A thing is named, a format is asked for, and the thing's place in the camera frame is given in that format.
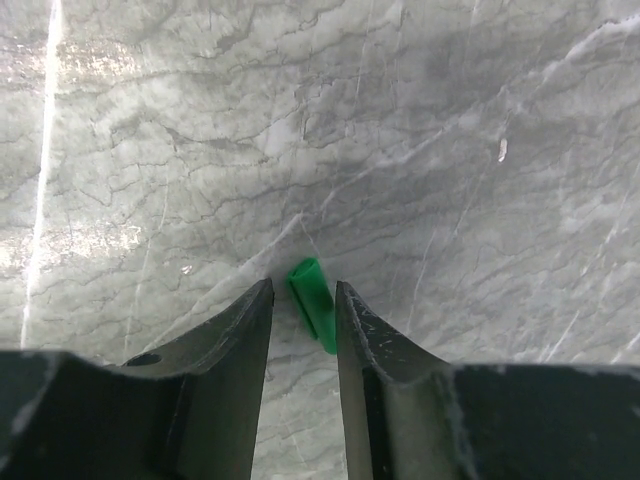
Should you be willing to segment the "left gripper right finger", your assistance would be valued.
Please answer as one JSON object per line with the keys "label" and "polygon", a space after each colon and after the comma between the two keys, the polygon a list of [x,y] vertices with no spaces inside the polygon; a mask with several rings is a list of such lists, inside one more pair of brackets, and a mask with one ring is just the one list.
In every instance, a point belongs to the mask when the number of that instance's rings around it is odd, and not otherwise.
{"label": "left gripper right finger", "polygon": [[448,363],[336,287],[352,479],[635,479],[631,365]]}

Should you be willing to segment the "green marker cap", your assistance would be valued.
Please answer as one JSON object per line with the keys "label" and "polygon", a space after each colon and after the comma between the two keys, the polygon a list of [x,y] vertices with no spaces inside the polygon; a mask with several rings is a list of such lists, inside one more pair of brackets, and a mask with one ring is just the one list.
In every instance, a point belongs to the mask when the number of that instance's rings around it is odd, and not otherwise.
{"label": "green marker cap", "polygon": [[287,274],[286,286],[311,338],[336,355],[335,304],[318,260],[302,260]]}

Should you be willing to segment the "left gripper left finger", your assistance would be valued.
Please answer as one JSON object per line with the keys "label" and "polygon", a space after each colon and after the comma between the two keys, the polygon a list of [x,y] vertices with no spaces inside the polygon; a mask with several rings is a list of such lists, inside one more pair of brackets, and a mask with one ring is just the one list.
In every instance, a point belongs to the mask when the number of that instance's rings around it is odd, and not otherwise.
{"label": "left gripper left finger", "polygon": [[247,479],[274,291],[122,365],[66,351],[1,354],[5,479]]}

